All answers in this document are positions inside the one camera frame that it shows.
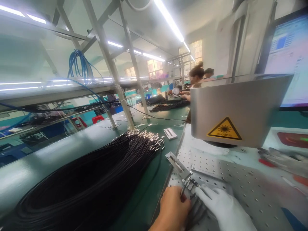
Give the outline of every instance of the green workbench surface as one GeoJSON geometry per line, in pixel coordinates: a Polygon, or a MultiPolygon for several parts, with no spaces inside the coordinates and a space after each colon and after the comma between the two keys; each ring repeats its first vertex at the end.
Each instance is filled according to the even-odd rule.
{"type": "MultiPolygon", "coordinates": [[[[189,108],[173,109],[166,112],[151,113],[151,115],[168,118],[184,119],[189,108]]],[[[184,121],[168,121],[156,118],[144,119],[142,113],[133,111],[135,126],[144,124],[138,129],[159,133],[160,137],[165,135],[163,129],[171,127],[178,138],[169,141],[166,137],[165,149],[162,155],[159,170],[154,177],[159,164],[159,155],[150,163],[131,200],[124,210],[119,214],[112,230],[146,230],[149,227],[155,208],[158,204],[166,178],[170,171],[170,164],[165,155],[172,151],[177,152],[181,135],[184,130],[184,121]]],[[[0,168],[0,219],[5,216],[22,196],[35,184],[61,166],[110,143],[115,137],[127,131],[127,121],[116,120],[119,126],[111,128],[109,120],[101,121],[63,140],[51,144],[37,152],[0,168]]]]}

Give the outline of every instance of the wrist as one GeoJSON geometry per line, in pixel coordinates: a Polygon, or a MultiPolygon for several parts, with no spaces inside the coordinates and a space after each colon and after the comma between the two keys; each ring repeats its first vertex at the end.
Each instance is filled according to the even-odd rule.
{"type": "Polygon", "coordinates": [[[164,216],[158,215],[149,231],[180,231],[180,228],[177,227],[177,224],[171,220],[166,219],[164,216]]]}

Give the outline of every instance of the blue cable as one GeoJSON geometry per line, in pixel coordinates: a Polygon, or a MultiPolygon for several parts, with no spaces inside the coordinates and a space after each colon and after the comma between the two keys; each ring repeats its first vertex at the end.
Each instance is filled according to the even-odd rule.
{"type": "Polygon", "coordinates": [[[14,128],[16,125],[18,125],[18,124],[24,122],[26,119],[28,119],[28,118],[30,117],[30,115],[31,115],[31,113],[29,113],[28,115],[26,115],[21,121],[15,123],[14,125],[9,126],[8,128],[5,128],[5,129],[0,130],[0,133],[1,133],[1,132],[4,132],[4,131],[6,131],[6,130],[10,130],[11,128],[14,128]]]}
{"type": "MultiPolygon", "coordinates": [[[[84,79],[84,82],[87,84],[88,83],[88,80],[89,80],[89,70],[88,70],[88,66],[87,64],[89,65],[89,67],[91,68],[91,66],[99,73],[99,75],[102,77],[103,79],[103,76],[100,74],[100,72],[86,59],[86,57],[84,56],[84,54],[82,53],[82,51],[80,50],[74,50],[71,55],[70,55],[70,58],[69,58],[69,70],[68,70],[68,73],[67,73],[67,78],[61,78],[61,79],[69,79],[70,81],[73,81],[79,85],[81,85],[83,88],[87,89],[88,91],[90,91],[92,94],[94,94],[103,104],[107,104],[106,101],[104,100],[104,98],[101,98],[98,94],[96,94],[95,92],[93,92],[90,88],[88,88],[87,86],[85,86],[84,84],[76,81],[76,80],[73,80],[73,79],[70,79],[69,77],[74,77],[74,72],[73,72],[73,65],[75,67],[75,74],[76,74],[76,77],[79,75],[80,77],[82,77],[84,79]],[[80,58],[80,63],[81,63],[81,73],[79,71],[79,68],[78,68],[78,62],[77,62],[77,57],[80,58]]],[[[99,100],[95,99],[94,96],[92,95],[93,99],[96,101],[96,102],[99,102],[99,100]]],[[[16,107],[16,106],[13,106],[13,105],[7,105],[7,104],[4,104],[4,103],[0,103],[0,105],[2,106],[5,106],[5,107],[8,107],[8,108],[12,108],[12,109],[15,109],[15,110],[19,110],[19,111],[25,111],[25,112],[30,112],[28,111],[27,109],[24,109],[24,108],[21,108],[21,107],[16,107]]],[[[31,114],[28,114],[26,117],[24,117],[21,121],[17,122],[16,124],[4,129],[4,130],[1,130],[0,132],[2,131],[6,131],[6,130],[9,130],[13,127],[15,127],[17,124],[19,123],[22,123],[25,119],[27,119],[31,114]]]]}

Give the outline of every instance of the hand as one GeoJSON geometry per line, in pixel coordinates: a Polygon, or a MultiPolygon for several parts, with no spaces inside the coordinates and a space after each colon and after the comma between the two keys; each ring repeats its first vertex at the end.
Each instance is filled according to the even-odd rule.
{"type": "Polygon", "coordinates": [[[222,189],[211,190],[205,184],[201,188],[196,188],[196,195],[215,215],[221,231],[257,231],[249,215],[233,196],[222,189]]]}
{"type": "Polygon", "coordinates": [[[160,211],[149,231],[180,231],[190,210],[190,200],[179,186],[167,187],[160,200],[160,211]]]}

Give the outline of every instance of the hair bun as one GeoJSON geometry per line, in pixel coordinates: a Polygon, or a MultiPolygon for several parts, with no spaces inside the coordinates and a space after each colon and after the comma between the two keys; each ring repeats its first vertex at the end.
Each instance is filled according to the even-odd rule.
{"type": "Polygon", "coordinates": [[[197,65],[198,67],[203,67],[203,62],[202,61],[200,61],[199,63],[198,63],[198,65],[197,65]]]}

